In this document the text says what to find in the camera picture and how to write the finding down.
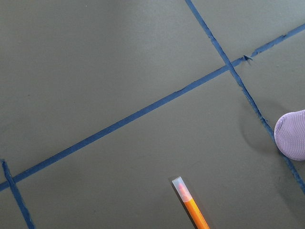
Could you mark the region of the orange highlighter pen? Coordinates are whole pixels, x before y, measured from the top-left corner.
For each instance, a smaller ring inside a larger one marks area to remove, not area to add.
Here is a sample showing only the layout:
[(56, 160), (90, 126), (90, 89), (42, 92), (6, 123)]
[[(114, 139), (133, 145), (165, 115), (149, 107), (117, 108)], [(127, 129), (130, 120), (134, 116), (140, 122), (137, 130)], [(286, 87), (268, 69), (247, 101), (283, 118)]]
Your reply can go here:
[(196, 227), (198, 229), (210, 229), (182, 177), (177, 177), (172, 180), (172, 184), (175, 187), (180, 199), (185, 205)]

